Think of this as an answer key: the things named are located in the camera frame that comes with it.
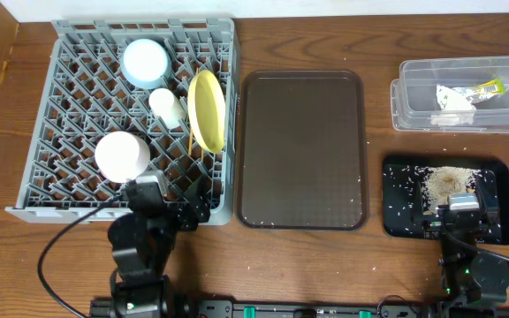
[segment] light blue bowl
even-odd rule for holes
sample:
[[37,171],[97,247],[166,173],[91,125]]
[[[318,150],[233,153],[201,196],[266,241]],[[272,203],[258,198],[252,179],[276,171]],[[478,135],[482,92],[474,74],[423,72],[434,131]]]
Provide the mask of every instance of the light blue bowl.
[[129,83],[143,89],[159,88],[168,76],[171,60],[157,42],[140,39],[127,45],[121,56],[121,72]]

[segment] wooden table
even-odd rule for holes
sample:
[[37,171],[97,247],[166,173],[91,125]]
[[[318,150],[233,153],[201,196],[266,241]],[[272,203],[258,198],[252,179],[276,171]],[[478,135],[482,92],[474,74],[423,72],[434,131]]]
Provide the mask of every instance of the wooden table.
[[[391,126],[390,82],[407,59],[509,55],[509,14],[236,23],[243,79],[257,70],[352,70],[361,76],[370,216],[351,234],[253,231],[235,219],[226,226],[181,234],[167,268],[176,289],[214,299],[370,305],[388,294],[412,300],[443,297],[438,243],[393,238],[383,230],[381,162],[395,152],[485,155],[509,167],[509,135],[396,132]],[[1,90],[0,316],[70,317],[36,276],[39,253],[63,225],[24,223],[4,212],[17,199],[56,38],[50,24],[21,25]],[[46,261],[51,285],[82,311],[94,296],[110,292],[108,278],[115,264],[106,238],[108,226],[79,226]],[[509,255],[509,246],[487,247]]]

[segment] plastic tray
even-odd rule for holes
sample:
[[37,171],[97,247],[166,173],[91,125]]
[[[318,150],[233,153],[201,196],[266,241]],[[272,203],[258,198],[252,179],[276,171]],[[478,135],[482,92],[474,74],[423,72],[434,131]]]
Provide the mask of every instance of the plastic tray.
[[[94,161],[98,140],[113,131],[143,138],[151,149],[149,170],[162,170],[171,182],[169,201],[178,199],[199,176],[209,178],[211,218],[225,224],[232,217],[235,158],[235,110],[239,93],[239,42],[230,19],[160,19],[157,21],[54,21],[58,40],[34,126],[15,207],[6,210],[32,223],[70,223],[120,192],[122,185],[104,178]],[[187,89],[196,68],[211,70],[224,90],[225,148],[205,154],[194,143],[187,155],[189,123],[168,130],[148,106],[151,91],[132,86],[122,76],[119,59],[131,41],[159,42],[172,61],[168,87],[186,107]],[[115,203],[88,221],[110,221],[129,213]]]
[[265,229],[365,224],[361,79],[347,71],[255,72],[243,89],[239,220]]

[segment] gray plastic dish rack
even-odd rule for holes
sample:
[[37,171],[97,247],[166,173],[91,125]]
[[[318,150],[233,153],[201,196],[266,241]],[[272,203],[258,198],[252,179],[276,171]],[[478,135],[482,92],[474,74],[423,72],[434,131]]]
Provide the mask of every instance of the gray plastic dish rack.
[[[58,40],[34,125],[33,138],[15,207],[5,210],[31,223],[70,223],[120,193],[94,159],[104,135],[127,131],[151,149],[148,170],[161,170],[170,180],[171,204],[184,204],[181,194],[200,176],[209,179],[210,225],[232,218],[235,160],[235,112],[239,101],[240,48],[230,19],[159,19],[157,21],[59,20],[52,23]],[[148,106],[150,90],[131,85],[119,59],[128,43],[147,38],[159,42],[172,61],[169,88],[186,108],[192,77],[215,73],[224,91],[225,148],[205,153],[194,142],[187,154],[189,123],[169,130]],[[126,201],[100,211],[88,221],[111,221],[131,210]]]

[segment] yellow plate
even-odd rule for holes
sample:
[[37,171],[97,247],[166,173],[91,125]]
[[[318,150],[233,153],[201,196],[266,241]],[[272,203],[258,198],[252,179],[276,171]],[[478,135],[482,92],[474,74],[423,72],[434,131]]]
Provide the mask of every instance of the yellow plate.
[[225,99],[212,72],[201,71],[192,79],[187,110],[200,146],[211,153],[221,152],[224,147]]

